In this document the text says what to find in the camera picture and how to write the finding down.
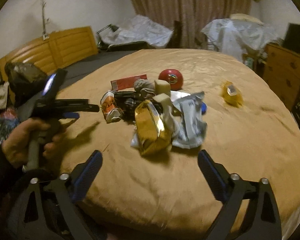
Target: silver bolt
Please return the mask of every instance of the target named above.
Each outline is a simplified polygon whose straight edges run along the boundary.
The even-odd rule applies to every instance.
[[[69,174],[68,173],[63,173],[59,177],[59,179],[61,179],[61,180],[67,180],[68,178],[69,178]]]
[[[36,183],[38,183],[38,181],[39,181],[38,178],[32,178],[32,179],[30,180],[30,184],[36,184]]]
[[[262,179],[261,179],[261,182],[262,182],[263,184],[268,184],[268,183],[269,183],[269,180],[268,180],[267,178],[262,178]]]
[[[240,179],[240,176],[239,176],[238,174],[236,174],[236,173],[232,173],[232,174],[230,175],[230,178],[231,178],[232,180],[239,180],[239,179]]]

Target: wooden dresser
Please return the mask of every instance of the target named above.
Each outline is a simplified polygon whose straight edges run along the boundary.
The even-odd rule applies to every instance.
[[[265,51],[263,79],[292,111],[300,97],[300,54],[274,44],[268,44]]]

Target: yellow package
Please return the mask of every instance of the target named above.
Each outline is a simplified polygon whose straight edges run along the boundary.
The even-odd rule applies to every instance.
[[[224,84],[221,96],[231,106],[243,106],[243,98],[240,90],[229,81]]]
[[[153,154],[165,149],[171,142],[171,135],[150,100],[143,101],[135,109],[141,155]]]

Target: drawer handle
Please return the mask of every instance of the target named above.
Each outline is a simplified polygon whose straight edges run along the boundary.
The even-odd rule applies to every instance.
[[[294,62],[291,62],[291,63],[290,63],[290,67],[292,67],[293,69],[296,69],[296,68],[297,68],[297,66],[294,64]]]
[[[288,79],[286,80],[286,82],[288,87],[292,87],[291,82]]]

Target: gray bedsheet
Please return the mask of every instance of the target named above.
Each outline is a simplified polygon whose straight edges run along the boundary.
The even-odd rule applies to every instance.
[[[74,84],[75,82],[94,72],[98,68],[101,68],[102,66],[114,62],[133,52],[135,52],[135,50],[100,52],[96,55],[92,55],[76,63],[73,63],[72,65],[65,68],[65,70],[67,70],[68,73],[66,76],[66,80],[61,86],[61,89]],[[18,107],[17,112],[21,122],[30,117],[34,106],[34,102],[41,97],[41,94],[42,92],[39,92],[38,94],[30,98],[22,106]]]

